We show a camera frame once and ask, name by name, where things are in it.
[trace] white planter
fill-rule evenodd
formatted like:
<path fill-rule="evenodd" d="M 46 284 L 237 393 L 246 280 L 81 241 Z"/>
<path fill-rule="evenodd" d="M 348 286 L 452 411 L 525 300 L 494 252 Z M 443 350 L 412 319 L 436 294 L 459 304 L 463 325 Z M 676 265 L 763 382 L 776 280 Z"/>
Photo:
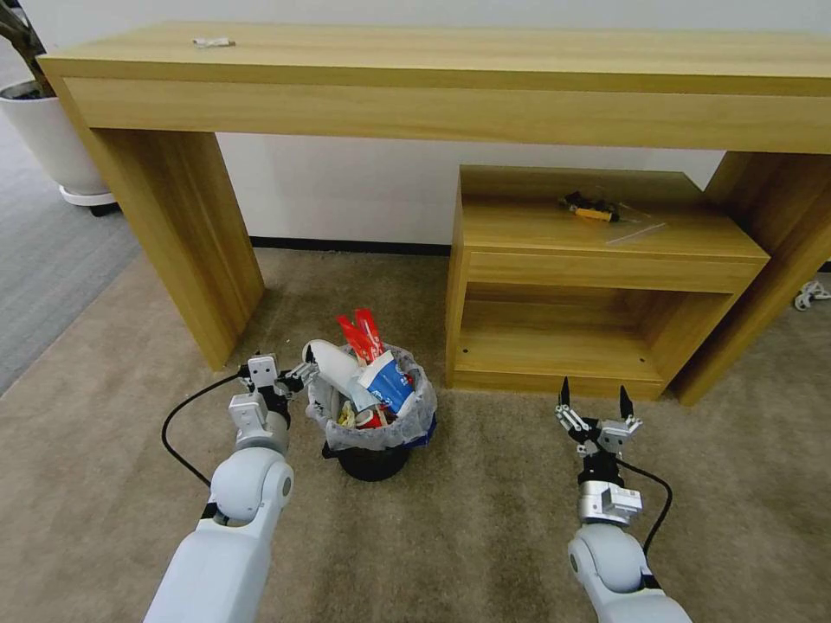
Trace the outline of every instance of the white planter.
<path fill-rule="evenodd" d="M 114 203 L 58 99 L 14 99 L 31 90 L 32 84 L 18 82 L 0 89 L 0 108 L 23 142 L 47 175 L 60 185 L 68 202 L 83 206 Z"/>

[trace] cabinet shelf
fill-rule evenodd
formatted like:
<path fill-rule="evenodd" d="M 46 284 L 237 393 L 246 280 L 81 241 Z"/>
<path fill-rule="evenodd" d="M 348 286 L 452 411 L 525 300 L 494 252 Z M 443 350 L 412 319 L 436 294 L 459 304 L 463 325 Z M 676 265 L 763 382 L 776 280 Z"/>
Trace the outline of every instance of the cabinet shelf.
<path fill-rule="evenodd" d="M 663 227 L 574 216 L 604 192 Z M 657 398 L 767 261 L 680 173 L 462 167 L 448 385 Z"/>

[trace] beige carpet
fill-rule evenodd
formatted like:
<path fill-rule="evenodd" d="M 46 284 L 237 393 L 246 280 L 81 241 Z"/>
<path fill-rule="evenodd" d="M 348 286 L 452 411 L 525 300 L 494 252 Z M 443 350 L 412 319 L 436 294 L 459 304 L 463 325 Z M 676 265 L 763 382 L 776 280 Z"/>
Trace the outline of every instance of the beige carpet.
<path fill-rule="evenodd" d="M 552 395 L 449 391 L 447 260 L 258 253 L 266 298 L 235 356 L 297 361 L 360 305 L 439 386 L 435 441 L 380 484 L 323 461 L 293 406 L 293 502 L 274 537 L 263 621 L 592 621 L 570 575 L 573 444 Z M 368 275 L 384 275 L 374 283 Z M 831 303 L 786 311 L 695 408 L 637 405 L 628 459 L 673 485 L 651 556 L 695 621 L 829 620 Z M 158 441 L 167 411 L 211 375 L 139 258 L 0 398 L 0 620 L 140 620 L 207 490 Z M 210 473 L 232 447 L 233 387 L 181 414 L 171 441 Z M 591 416 L 612 401 L 574 400 Z M 639 477 L 647 513 L 660 488 Z"/>

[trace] black cable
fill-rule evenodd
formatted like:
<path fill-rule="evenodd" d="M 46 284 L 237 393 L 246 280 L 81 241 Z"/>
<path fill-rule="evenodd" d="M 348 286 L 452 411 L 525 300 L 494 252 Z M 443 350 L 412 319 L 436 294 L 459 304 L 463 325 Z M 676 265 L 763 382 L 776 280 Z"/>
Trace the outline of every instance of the black cable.
<path fill-rule="evenodd" d="M 655 523 L 652 524 L 652 528 L 649 530 L 649 534 L 647 534 L 647 540 L 643 542 L 643 555 L 647 556 L 649 553 L 649 546 L 652 544 L 652 540 L 655 538 L 655 535 L 658 534 L 658 529 L 660 525 L 664 523 L 664 519 L 667 517 L 667 513 L 669 512 L 669 507 L 673 505 L 673 488 L 669 485 L 666 480 L 663 478 L 659 478 L 655 476 L 653 473 L 647 472 L 646 470 L 641 469 L 640 467 L 635 467 L 630 465 L 625 461 L 621 461 L 617 457 L 615 457 L 617 464 L 620 467 L 630 470 L 631 472 L 639 473 L 641 476 L 646 476 L 650 480 L 654 480 L 656 483 L 664 487 L 664 490 L 667 492 L 667 501 L 664 502 L 664 508 L 661 509 L 660 515 L 657 519 L 655 519 Z"/>
<path fill-rule="evenodd" d="M 164 446 L 164 449 L 167 450 L 172 455 L 172 457 L 174 459 L 176 459 L 179 463 L 184 465 L 190 471 L 190 473 L 192 473 L 194 476 L 196 476 L 197 478 L 202 480 L 203 484 L 205 486 L 207 486 L 208 488 L 210 488 L 210 480 L 205 478 L 204 475 L 199 470 L 197 470 L 193 465 L 191 465 L 184 456 L 182 456 L 176 450 L 173 449 L 173 446 L 171 446 L 170 442 L 167 440 L 167 428 L 171 424 L 171 420 L 173 420 L 173 416 L 176 415 L 179 411 L 181 411 L 183 407 L 186 407 L 187 405 L 189 405 L 191 402 L 193 402 L 199 396 L 205 395 L 208 392 L 210 392 L 211 390 L 218 388 L 220 385 L 224 385 L 225 383 L 233 381 L 234 379 L 236 379 L 238 377 L 239 377 L 239 372 L 237 372 L 236 374 L 233 374 L 232 376 L 226 376 L 225 378 L 220 379 L 219 381 L 209 385 L 208 387 L 206 387 L 204 389 L 200 389 L 194 395 L 192 395 L 188 398 L 185 398 L 183 401 L 179 402 L 179 404 L 177 404 L 173 408 L 173 410 L 170 412 L 170 414 L 167 416 L 167 418 L 165 418 L 164 424 L 162 424 L 162 445 Z"/>

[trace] trash can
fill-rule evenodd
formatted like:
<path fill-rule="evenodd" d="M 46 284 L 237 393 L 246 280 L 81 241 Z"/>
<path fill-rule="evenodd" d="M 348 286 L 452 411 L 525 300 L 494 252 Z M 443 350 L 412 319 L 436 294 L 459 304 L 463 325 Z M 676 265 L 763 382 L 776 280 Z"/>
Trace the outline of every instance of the trash can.
<path fill-rule="evenodd" d="M 306 415 L 325 432 L 325 459 L 337 459 L 346 473 L 366 482 L 394 476 L 407 463 L 410 450 L 426 446 L 435 431 L 436 397 L 432 383 L 412 354 L 385 344 L 396 365 L 413 380 L 415 399 L 397 414 L 395 421 L 381 428 L 347 428 L 337 423 L 345 398 L 319 377 L 309 385 Z M 352 353 L 349 346 L 342 347 Z"/>

